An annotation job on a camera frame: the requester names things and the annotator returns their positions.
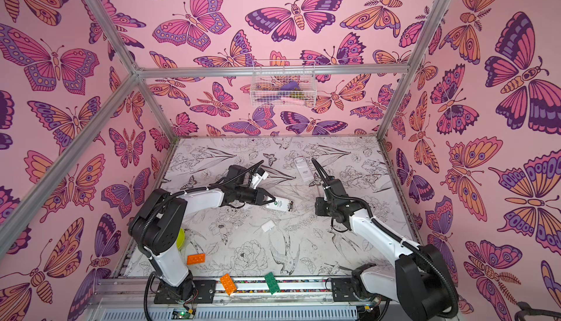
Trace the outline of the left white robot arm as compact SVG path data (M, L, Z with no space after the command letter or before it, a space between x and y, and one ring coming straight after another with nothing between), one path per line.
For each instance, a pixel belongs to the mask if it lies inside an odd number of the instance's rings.
M258 207L272 204L276 197L259 186L267 178L268 173L257 163L248 169L230 166L225 177L206 187L174 193L156 189L129 224L128 233L156 277L169 287L180 287L191 279L191 271L176 244L186 216L230 207L235 201Z

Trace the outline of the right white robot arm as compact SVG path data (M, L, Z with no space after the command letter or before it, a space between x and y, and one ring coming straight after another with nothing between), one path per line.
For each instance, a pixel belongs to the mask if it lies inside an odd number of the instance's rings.
M378 220L370 205L351 197L333 176L322 182L324 196L316 199L316 214L331 217L361 236L394 268L383 276L374 267L360 268L359 286L369 294L399 302L411 320L451 319L459 313L459 296L440 250L400 236Z

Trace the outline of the orange brick on table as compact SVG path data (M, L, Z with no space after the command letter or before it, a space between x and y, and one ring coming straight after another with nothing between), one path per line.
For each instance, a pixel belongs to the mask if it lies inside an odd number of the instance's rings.
M204 253L199 253L196 255L189 255L187 257L187 264L190 265L197 265L197 264L202 264L206 261L206 254Z

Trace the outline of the small circuit board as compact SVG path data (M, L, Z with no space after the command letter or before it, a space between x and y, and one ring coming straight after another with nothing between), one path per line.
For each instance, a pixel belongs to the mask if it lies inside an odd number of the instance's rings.
M173 309L172 320L193 320L196 316L194 309Z

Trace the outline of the green brick on rail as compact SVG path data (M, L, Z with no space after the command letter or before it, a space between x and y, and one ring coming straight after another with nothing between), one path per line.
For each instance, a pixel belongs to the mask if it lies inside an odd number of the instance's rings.
M275 278L275 275L273 274L273 272L267 273L264 276L264 280L267 284L268 290L269 290L271 295L274 295L274 294L279 293L281 291L279 283L278 283L277 279Z

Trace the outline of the orange brick on rail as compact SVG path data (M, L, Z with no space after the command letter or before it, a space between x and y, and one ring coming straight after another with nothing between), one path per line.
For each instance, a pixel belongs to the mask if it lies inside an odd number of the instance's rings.
M220 283L221 283L225 293L228 296L231 296L233 293L235 293L238 290L234 280L232 279L232 277L230 277L229 274L223 275L220 278Z

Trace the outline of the aluminium cage frame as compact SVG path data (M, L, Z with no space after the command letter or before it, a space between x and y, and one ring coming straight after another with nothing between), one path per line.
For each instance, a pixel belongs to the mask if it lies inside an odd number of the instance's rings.
M146 79L164 77L249 77L253 74L252 68L140 68L130 55L124 42L119 36L109 15L102 7L100 0L86 0L93 15L99 20L102 30L107 35L108 41L116 50L116 54L128 72L128 77L121 86L107 99L100 111L86 125L84 131L70 144L67 151L54 163L49 172L35 185L13 212L13 215L1 227L1 254L6 255L12 243L20 236L26 226L32 221L37 212L42 208L48 195L55 189L62 177L68 172L71 165L76 162L89 146L99 131L105 126L113 112L121 104L121 101L135 88L145 96L150 110L154 114L159 125L167 133L167 137L173 140L175 137L171 130L171 124L166 121L163 111L154 100L147 88ZM424 31L419 37L410 60L406 64L363 64L363 65L316 65L312 72L317 74L362 74L362 73L398 73L408 79L415 70L428 48L429 42L449 8L451 0L433 0L432 9L425 24Z

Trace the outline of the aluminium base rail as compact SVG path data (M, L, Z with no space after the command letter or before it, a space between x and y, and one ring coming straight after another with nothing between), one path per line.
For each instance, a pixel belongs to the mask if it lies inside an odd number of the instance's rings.
M277 277L280 292L271 295L262 277L234 280L228 296L216 277L196 278L191 301L165 296L141 278L99 283L84 320L172 320L173 309L194 309L193 320L407 320L396 301L359 299L347 276Z

